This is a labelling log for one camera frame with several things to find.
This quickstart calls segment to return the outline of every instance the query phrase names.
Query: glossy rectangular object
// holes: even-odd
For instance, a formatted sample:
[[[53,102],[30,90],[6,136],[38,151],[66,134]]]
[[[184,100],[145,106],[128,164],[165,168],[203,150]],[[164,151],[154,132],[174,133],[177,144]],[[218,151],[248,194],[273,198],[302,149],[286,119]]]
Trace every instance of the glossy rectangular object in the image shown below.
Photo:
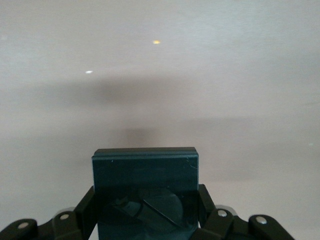
[[[187,240],[198,227],[194,147],[98,149],[92,164],[100,240]]]

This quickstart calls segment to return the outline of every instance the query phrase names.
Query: white surface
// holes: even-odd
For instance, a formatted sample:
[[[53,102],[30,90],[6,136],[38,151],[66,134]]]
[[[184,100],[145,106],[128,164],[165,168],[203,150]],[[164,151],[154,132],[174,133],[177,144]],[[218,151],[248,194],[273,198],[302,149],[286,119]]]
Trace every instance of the white surface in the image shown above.
[[[1,0],[0,229],[75,206],[98,148],[194,146],[216,204],[320,239],[319,16],[307,0]]]

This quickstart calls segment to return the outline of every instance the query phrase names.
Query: screw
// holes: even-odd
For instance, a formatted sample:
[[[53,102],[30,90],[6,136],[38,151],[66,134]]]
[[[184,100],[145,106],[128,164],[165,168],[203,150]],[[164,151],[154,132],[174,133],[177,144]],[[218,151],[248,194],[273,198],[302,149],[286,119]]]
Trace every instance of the screw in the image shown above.
[[[67,219],[68,217],[69,217],[69,214],[63,214],[63,215],[60,216],[60,219],[61,219],[61,220],[65,220],[65,219]]]
[[[257,216],[255,220],[260,224],[267,224],[267,220],[263,216]]]
[[[220,209],[220,210],[218,210],[218,215],[219,215],[220,217],[225,218],[228,214],[227,214],[227,212],[226,212],[225,210]]]
[[[19,226],[18,226],[18,229],[24,229],[26,226],[28,226],[29,225],[29,223],[28,222],[23,222],[23,223],[21,223]]]

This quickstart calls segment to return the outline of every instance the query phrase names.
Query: dark teal block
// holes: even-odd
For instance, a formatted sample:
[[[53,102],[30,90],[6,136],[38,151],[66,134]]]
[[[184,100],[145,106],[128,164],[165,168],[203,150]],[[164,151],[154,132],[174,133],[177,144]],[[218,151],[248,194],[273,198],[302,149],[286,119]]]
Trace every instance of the dark teal block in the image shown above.
[[[99,239],[187,240],[198,227],[194,147],[99,149],[92,164]]]

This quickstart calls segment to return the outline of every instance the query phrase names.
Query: silver screw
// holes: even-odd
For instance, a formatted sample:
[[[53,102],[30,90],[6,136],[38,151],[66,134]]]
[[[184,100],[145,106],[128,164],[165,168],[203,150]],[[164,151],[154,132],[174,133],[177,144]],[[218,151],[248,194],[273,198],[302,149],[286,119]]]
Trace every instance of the silver screw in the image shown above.
[[[255,220],[260,224],[267,224],[268,223],[267,219],[265,219],[263,216],[257,216],[255,218]]]
[[[61,220],[65,220],[65,219],[67,219],[68,217],[69,217],[69,214],[63,214],[63,215],[60,216],[60,219],[61,219]]]
[[[23,223],[21,223],[19,226],[18,226],[18,229],[24,229],[26,226],[28,226],[29,225],[29,223],[28,222],[23,222]]]
[[[227,212],[226,212],[225,210],[220,209],[220,210],[218,210],[218,215],[219,215],[220,217],[225,218],[228,214],[227,214]]]

